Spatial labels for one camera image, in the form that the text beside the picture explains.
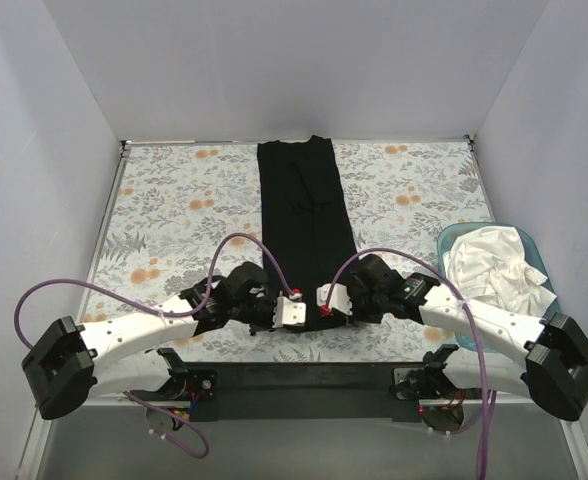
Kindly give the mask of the black t shirt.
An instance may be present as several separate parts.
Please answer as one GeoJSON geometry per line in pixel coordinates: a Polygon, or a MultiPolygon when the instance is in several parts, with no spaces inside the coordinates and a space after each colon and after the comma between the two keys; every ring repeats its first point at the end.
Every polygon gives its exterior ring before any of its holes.
{"type": "Polygon", "coordinates": [[[257,147],[262,243],[307,306],[299,332],[338,328],[338,314],[320,312],[316,290],[356,253],[332,141],[271,141],[257,147]]]}

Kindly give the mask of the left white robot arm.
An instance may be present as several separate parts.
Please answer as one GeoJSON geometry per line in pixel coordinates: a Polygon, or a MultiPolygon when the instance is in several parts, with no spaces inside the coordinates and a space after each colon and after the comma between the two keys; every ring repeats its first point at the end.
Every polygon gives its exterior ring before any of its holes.
{"type": "Polygon", "coordinates": [[[262,267],[245,262],[228,275],[212,275],[155,307],[81,325],[55,320],[29,347],[22,370],[41,417],[62,418],[88,399],[122,391],[179,398],[185,373],[157,353],[158,346],[221,329],[234,320],[252,330],[280,327],[284,294],[271,288],[262,267]]]}

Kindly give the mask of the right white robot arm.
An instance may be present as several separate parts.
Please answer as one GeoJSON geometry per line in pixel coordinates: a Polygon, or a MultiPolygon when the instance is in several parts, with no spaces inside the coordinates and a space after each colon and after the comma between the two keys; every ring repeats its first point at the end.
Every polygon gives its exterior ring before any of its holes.
{"type": "Polygon", "coordinates": [[[402,277],[379,256],[351,261],[347,289],[358,321],[385,314],[479,339],[486,351],[455,343],[424,355],[396,390],[405,398],[438,399],[461,390],[505,392],[531,399],[566,421],[588,403],[588,337],[571,316],[511,313],[457,297],[443,281],[421,273],[402,277]]]}

